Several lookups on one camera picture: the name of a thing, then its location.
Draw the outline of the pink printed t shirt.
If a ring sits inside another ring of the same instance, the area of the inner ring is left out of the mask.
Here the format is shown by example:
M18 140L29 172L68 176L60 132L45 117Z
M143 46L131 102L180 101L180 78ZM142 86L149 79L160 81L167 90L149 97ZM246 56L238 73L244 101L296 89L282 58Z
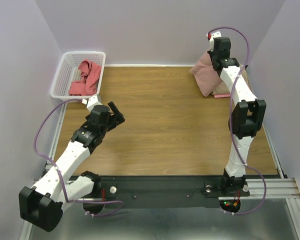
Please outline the pink printed t shirt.
M213 69L210 56L207 52L190 69L190 73L194 76L199 90L204 97L208 97L223 82Z

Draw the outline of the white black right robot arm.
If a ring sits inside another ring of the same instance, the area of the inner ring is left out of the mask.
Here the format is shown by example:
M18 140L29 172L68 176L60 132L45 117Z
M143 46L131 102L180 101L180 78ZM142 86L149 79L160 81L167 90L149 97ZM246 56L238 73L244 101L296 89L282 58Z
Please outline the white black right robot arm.
M232 195L246 183L246 167L250 146L260 131L267 104L258 99L242 76L243 69L228 50L209 50L212 67L230 92L228 127L231 149L220 182L221 192Z

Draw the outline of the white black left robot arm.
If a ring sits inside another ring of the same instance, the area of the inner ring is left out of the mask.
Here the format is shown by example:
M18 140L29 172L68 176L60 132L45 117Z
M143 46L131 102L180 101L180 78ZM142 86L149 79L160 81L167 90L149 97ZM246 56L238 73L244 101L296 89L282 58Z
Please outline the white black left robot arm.
M52 162L49 171L32 187L25 186L18 194L20 217L46 232L54 230L64 211L74 203L83 203L81 198L86 195L101 194L100 201L86 201L90 205L116 204L121 208L124 204L121 200L106 201L101 178L89 171L69 186L65 185L78 166L102 143L106 133L125 122L124 115L112 101L102 105L89 99L87 109L86 121L73 133L59 159Z

